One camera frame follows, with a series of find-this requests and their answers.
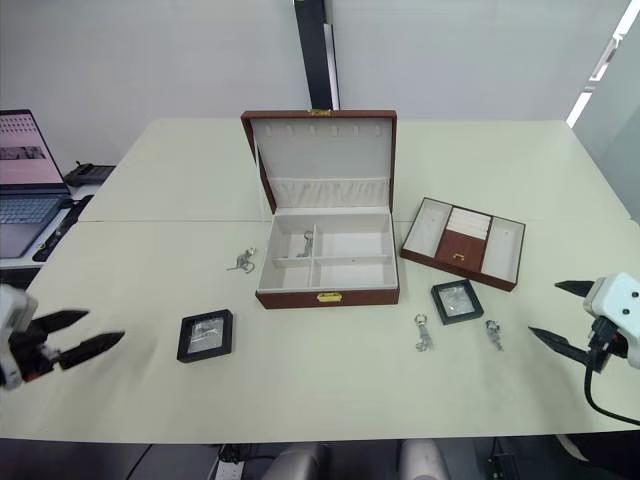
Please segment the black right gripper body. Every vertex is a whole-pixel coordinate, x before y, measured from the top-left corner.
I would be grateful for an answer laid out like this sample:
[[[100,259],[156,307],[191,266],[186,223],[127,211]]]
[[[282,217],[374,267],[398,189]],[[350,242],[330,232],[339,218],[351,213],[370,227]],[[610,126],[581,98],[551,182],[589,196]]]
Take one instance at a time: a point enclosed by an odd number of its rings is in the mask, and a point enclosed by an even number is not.
[[[604,316],[593,321],[588,347],[588,365],[596,373],[603,371],[611,356],[622,359],[628,356],[628,341],[618,327]]]

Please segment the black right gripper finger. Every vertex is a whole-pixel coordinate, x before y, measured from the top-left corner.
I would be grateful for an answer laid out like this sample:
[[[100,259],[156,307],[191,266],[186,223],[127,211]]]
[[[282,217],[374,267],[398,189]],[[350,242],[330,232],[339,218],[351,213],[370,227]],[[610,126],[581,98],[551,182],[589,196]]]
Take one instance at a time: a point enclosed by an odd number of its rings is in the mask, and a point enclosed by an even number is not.
[[[554,352],[574,360],[585,367],[593,366],[586,350],[573,346],[565,337],[538,327],[529,326],[529,331]]]
[[[554,284],[556,288],[581,298],[587,298],[594,285],[592,280],[564,280]]]

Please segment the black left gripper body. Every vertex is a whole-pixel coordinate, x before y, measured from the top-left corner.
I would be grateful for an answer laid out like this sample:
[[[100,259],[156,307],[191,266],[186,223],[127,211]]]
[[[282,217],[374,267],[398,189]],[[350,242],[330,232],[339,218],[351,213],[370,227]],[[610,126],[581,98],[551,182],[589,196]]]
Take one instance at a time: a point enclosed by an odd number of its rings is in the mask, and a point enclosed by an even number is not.
[[[50,333],[60,327],[35,323],[24,331],[8,334],[6,351],[6,383],[22,384],[54,370],[58,353],[48,350],[46,341]]]

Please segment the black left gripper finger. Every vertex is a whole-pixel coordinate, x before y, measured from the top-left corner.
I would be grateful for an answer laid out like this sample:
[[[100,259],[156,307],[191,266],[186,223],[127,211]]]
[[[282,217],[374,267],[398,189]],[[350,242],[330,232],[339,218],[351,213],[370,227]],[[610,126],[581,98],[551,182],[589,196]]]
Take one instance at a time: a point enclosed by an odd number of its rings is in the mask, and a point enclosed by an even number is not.
[[[105,332],[81,342],[78,346],[61,352],[56,363],[67,370],[84,363],[114,347],[123,337],[124,331]]]
[[[70,327],[88,314],[88,310],[60,310],[42,317],[34,318],[29,325],[29,330],[48,335]]]

